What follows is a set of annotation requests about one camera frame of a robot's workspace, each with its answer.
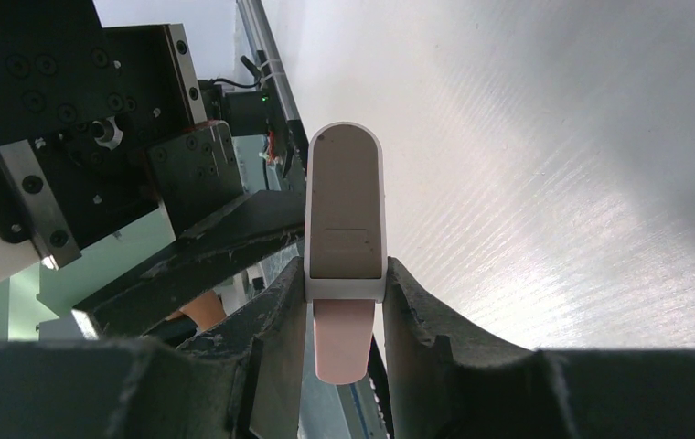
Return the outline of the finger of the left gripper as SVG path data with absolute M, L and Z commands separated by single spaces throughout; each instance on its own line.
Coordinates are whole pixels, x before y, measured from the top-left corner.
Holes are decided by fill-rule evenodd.
M 262 190 L 240 196 L 80 301 L 72 315 L 87 339 L 140 337 L 304 233 L 305 194 Z

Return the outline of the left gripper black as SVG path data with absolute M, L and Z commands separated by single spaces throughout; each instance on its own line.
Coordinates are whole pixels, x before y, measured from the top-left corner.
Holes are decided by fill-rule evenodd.
M 91 1 L 0 1 L 0 237 L 50 267 L 162 209 L 176 236 L 242 194 L 180 24 Z

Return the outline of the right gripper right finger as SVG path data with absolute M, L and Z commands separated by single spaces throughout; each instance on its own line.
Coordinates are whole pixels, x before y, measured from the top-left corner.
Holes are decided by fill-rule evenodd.
M 399 438 L 695 438 L 695 349 L 521 348 L 393 258 L 383 318 Z

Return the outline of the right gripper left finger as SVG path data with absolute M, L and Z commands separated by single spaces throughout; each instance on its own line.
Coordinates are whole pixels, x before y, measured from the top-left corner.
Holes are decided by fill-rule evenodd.
M 171 348 L 153 338 L 0 342 L 0 438 L 294 438 L 304 268 Z

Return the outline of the pink and white stapler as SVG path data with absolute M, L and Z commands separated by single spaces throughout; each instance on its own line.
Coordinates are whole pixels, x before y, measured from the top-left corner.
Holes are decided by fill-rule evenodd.
M 358 123 L 326 125 L 308 147 L 304 269 L 316 376 L 336 385 L 362 380 L 388 254 L 382 149 Z

